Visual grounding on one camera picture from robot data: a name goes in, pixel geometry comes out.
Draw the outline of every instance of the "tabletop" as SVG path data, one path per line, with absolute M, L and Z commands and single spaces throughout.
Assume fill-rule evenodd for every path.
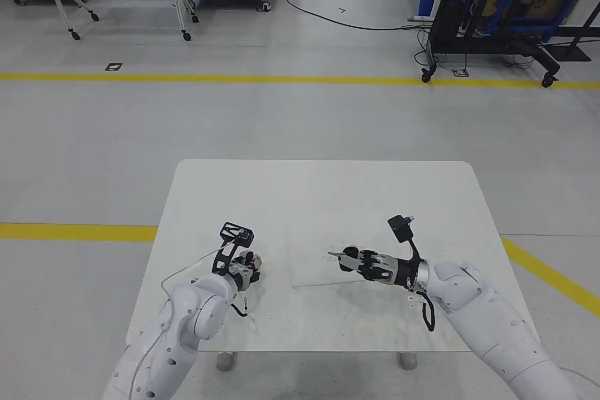
M 221 245 L 229 221 L 255 233 L 262 277 L 249 316 L 229 312 L 201 351 L 468 351 L 444 318 L 430 333 L 419 296 L 340 271 L 348 245 L 409 258 L 387 220 L 414 216 L 423 258 L 474 264 L 536 334 L 471 166 L 454 161 L 184 160 L 176 170 L 127 343 L 157 316 L 160 282 Z M 211 271 L 213 257 L 167 283 Z M 243 306 L 236 299 L 237 305 Z

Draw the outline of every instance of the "yellow floor line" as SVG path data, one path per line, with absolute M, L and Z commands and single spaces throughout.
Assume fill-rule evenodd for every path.
M 596 295 L 535 258 L 509 239 L 502 238 L 502 243 L 511 261 L 531 272 L 600 319 L 600 299 Z
M 0 239 L 153 242 L 158 228 L 141 225 L 72 225 L 0 223 Z M 511 261 L 567 296 L 600 319 L 600 299 L 565 275 L 502 238 Z
M 0 239 L 153 242 L 157 230 L 140 225 L 0 223 Z
M 187 74 L 81 74 L 0 72 L 0 81 L 136 82 L 136 83 L 242 83 L 326 84 L 372 86 L 424 86 L 419 77 L 382 76 L 285 76 L 285 75 L 187 75 Z M 542 89 L 537 80 L 432 79 L 427 85 Z M 600 90 L 600 82 L 556 82 L 554 89 Z

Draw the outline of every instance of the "small black square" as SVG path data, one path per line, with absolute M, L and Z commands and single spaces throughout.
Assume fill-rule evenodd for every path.
M 396 215 L 387 222 L 389 222 L 389 226 L 399 243 L 404 243 L 413 238 L 409 222 L 402 215 Z
M 122 68 L 122 63 L 109 63 L 109 65 L 107 65 L 107 68 L 105 68 L 105 71 L 109 71 L 109 72 L 116 72 L 116 71 L 120 71 L 120 68 Z

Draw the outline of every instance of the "floor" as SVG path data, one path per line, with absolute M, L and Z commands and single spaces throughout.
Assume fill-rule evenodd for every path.
M 414 1 L 296 1 L 367 26 L 416 11 Z M 282 0 L 270 13 L 201 9 L 190 43 L 168 2 L 89 4 L 97 24 L 67 8 L 75 42 L 53 4 L 0 0 L 0 72 L 123 62 L 120 74 L 420 76 L 415 32 L 353 30 Z M 594 61 L 564 64 L 561 81 L 600 81 L 600 43 L 584 46 Z M 481 83 L 542 77 L 502 62 L 469 57 L 462 87 L 0 81 L 0 222 L 157 225 L 185 158 L 463 160 L 501 235 L 600 297 L 600 90 Z M 436 77 L 463 63 L 449 57 Z M 0 399 L 99 398 L 150 251 L 0 240 Z M 547 351 L 600 384 L 600 321 L 513 268 Z M 422 353 L 413 372 L 393 354 L 240 354 L 226 374 L 214 363 L 202 354 L 177 398 L 513 399 L 468 353 Z

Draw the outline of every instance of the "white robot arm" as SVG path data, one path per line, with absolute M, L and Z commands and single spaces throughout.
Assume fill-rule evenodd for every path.
M 526 321 L 480 272 L 470 265 L 454 263 L 431 267 L 420 258 L 412 240 L 411 221 L 402 216 L 389 220 L 398 241 L 408 241 L 411 245 L 411 260 L 347 247 L 334 254 L 340 268 L 355 270 L 367 280 L 403 286 L 437 303 L 469 349 L 520 400 L 581 399 L 542 349 Z
M 196 361 L 200 340 L 215 336 L 239 291 L 260 277 L 261 260 L 237 246 L 249 247 L 253 233 L 237 227 L 225 240 L 214 262 L 213 274 L 191 284 L 176 285 L 155 321 L 127 346 L 109 378 L 103 400 L 168 400 L 173 397 Z M 222 249 L 234 244 L 230 255 Z

